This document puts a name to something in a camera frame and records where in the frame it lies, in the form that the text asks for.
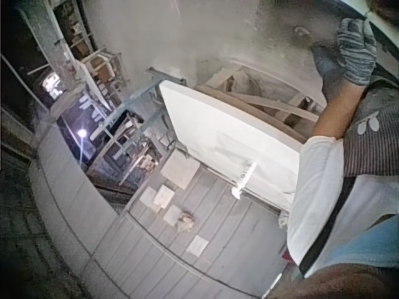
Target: debris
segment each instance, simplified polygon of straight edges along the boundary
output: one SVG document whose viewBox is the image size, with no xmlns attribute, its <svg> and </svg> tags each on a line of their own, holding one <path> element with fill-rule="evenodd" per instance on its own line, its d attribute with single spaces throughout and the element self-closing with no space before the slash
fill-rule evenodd
<svg viewBox="0 0 399 299">
<path fill-rule="evenodd" d="M 304 37 L 304 36 L 309 36 L 310 32 L 306 28 L 303 28 L 301 26 L 295 27 L 294 32 L 299 36 L 299 37 Z"/>
<path fill-rule="evenodd" d="M 184 232 L 194 226 L 194 217 L 189 212 L 182 212 L 177 221 L 178 232 Z"/>
</svg>

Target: concrete floor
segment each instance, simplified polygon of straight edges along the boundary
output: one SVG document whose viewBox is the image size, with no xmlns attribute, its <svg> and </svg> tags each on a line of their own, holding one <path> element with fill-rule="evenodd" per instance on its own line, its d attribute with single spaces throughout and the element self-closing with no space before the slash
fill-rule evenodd
<svg viewBox="0 0 399 299">
<path fill-rule="evenodd" d="M 188 85 L 203 83 L 231 58 L 275 65 L 320 85 L 305 27 L 313 40 L 333 39 L 339 21 L 315 0 L 84 0 L 98 46 L 121 52 L 135 89 L 150 66 Z"/>
</svg>

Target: tile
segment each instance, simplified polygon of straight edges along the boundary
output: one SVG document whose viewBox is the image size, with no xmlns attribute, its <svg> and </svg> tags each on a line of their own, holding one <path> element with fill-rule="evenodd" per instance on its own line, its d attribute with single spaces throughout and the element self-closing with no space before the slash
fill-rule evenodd
<svg viewBox="0 0 399 299">
<path fill-rule="evenodd" d="M 175 192 L 172 189 L 162 185 L 158 191 L 158 194 L 154 198 L 154 203 L 159 204 L 162 209 L 166 209 L 173 195 L 175 195 Z"/>
<path fill-rule="evenodd" d="M 186 189 L 200 164 L 177 149 L 171 154 L 161 169 L 161 174 L 182 189 Z"/>
<path fill-rule="evenodd" d="M 163 216 L 163 220 L 165 220 L 169 225 L 175 226 L 177 220 L 179 219 L 181 214 L 181 209 L 176 207 L 174 204 L 166 212 L 165 216 Z"/>
<path fill-rule="evenodd" d="M 199 235 L 195 235 L 194 240 L 187 247 L 186 251 L 192 253 L 196 257 L 199 257 L 208 243 L 209 241 L 201 238 Z"/>
<path fill-rule="evenodd" d="M 151 187 L 147 187 L 143 194 L 140 196 L 140 201 L 144 203 L 147 207 L 149 207 L 154 212 L 158 213 L 161 209 L 159 204 L 154 203 L 154 199 L 156 196 L 156 191 Z"/>
</svg>

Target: blue fabric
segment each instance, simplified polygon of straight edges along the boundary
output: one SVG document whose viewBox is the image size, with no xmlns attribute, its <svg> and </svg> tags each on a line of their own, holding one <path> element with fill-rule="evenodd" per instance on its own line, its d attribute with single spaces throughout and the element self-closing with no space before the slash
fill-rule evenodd
<svg viewBox="0 0 399 299">
<path fill-rule="evenodd" d="M 334 249 L 326 267 L 338 263 L 399 268 L 399 215 L 379 223 L 349 243 Z"/>
</svg>

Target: striped glove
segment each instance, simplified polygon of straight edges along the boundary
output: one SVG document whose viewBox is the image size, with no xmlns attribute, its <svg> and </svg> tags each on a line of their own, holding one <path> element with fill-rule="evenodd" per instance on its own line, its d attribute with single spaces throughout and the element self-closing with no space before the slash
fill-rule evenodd
<svg viewBox="0 0 399 299">
<path fill-rule="evenodd" d="M 377 42 L 370 23 L 360 19 L 342 20 L 338 45 L 345 61 L 345 78 L 359 86 L 368 85 L 377 59 Z"/>
</svg>

